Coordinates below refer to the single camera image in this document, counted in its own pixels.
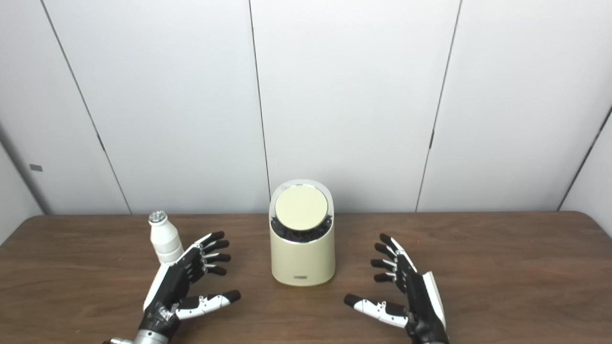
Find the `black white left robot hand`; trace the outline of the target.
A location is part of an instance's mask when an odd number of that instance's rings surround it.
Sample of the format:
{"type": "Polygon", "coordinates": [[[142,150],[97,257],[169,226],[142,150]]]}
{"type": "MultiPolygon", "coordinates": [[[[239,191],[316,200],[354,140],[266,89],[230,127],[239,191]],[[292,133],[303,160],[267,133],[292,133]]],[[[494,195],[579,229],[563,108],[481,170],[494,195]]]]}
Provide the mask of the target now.
{"type": "Polygon", "coordinates": [[[208,274],[225,276],[216,265],[231,256],[218,250],[229,246],[223,231],[210,233],[194,242],[164,274],[150,301],[146,302],[138,331],[170,342],[183,320],[206,315],[241,299],[238,290],[206,296],[188,296],[190,287],[208,274]]]}

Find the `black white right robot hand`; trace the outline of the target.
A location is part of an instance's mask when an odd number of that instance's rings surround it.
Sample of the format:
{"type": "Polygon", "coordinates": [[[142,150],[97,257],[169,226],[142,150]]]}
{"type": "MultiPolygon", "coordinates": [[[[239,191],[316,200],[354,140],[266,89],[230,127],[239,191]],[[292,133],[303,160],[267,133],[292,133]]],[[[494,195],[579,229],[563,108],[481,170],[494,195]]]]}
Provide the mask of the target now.
{"type": "Polygon", "coordinates": [[[391,236],[380,234],[374,245],[387,259],[372,259],[372,267],[385,269],[376,282],[393,283],[407,305],[346,294],[344,303],[379,322],[403,328],[414,344],[448,344],[445,311],[433,272],[419,273],[407,251],[391,236]]]}

